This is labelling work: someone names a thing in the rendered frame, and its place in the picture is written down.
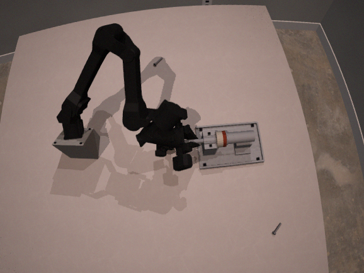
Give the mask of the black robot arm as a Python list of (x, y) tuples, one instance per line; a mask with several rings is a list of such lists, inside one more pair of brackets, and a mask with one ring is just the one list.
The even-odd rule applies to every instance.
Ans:
[(168, 131), (172, 130), (184, 117), (184, 111), (179, 105), (168, 102), (166, 99), (156, 112), (154, 112), (156, 109), (147, 108), (142, 98), (140, 50), (117, 23), (101, 26), (96, 30), (92, 52), (73, 91), (62, 103), (57, 120), (62, 123), (64, 140), (82, 138), (84, 125), (80, 114), (88, 107), (91, 100), (88, 97), (88, 90), (109, 52), (123, 60), (125, 105), (122, 122), (124, 127), (130, 131), (143, 128), (136, 135), (140, 147), (146, 142), (157, 144), (156, 157), (165, 157), (167, 149), (174, 150), (174, 148), (159, 147), (159, 145), (166, 142)]

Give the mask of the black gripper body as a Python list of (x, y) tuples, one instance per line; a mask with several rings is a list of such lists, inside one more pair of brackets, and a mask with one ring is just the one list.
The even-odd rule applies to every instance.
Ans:
[[(182, 108), (182, 110), (184, 111), (185, 115), (181, 120), (186, 120), (188, 117), (187, 110), (184, 108)], [(159, 145), (159, 147), (167, 146), (176, 148), (177, 156), (173, 157), (173, 169), (175, 171), (189, 169), (193, 166), (191, 155), (186, 153), (190, 151), (190, 148), (189, 143), (185, 143), (184, 134), (186, 133), (186, 126), (183, 126), (181, 120), (172, 130), (168, 131), (168, 138), (166, 142), (162, 145)]]

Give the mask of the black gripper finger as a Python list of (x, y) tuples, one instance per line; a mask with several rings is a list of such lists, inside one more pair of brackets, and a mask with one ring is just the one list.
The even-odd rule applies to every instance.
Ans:
[(190, 148), (189, 152), (192, 151), (192, 148), (200, 146), (198, 143), (194, 143), (194, 142), (188, 142), (188, 143), (189, 143), (189, 148)]
[(197, 136), (194, 134), (192, 129), (190, 128), (190, 125), (186, 126), (186, 133), (184, 134), (184, 139), (192, 140), (192, 139), (198, 139)]

